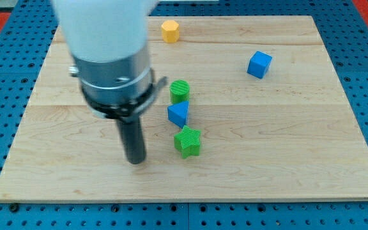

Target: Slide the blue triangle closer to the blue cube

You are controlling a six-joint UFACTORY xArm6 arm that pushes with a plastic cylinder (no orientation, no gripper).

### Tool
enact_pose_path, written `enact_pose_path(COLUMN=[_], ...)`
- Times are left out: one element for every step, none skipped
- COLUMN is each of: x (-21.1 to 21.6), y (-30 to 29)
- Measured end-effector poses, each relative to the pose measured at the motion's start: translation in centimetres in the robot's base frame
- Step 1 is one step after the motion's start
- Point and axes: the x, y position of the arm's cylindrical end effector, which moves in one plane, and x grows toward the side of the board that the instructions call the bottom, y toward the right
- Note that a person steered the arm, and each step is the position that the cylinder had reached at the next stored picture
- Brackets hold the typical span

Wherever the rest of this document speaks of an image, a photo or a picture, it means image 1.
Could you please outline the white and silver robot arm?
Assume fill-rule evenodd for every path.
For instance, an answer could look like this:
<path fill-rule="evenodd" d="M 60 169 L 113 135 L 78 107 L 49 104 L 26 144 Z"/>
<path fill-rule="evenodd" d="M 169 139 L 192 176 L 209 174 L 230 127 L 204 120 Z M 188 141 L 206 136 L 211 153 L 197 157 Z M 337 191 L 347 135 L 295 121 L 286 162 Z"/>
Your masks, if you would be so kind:
<path fill-rule="evenodd" d="M 52 0 L 82 93 L 105 118 L 141 115 L 165 84 L 154 82 L 148 15 L 157 0 Z"/>

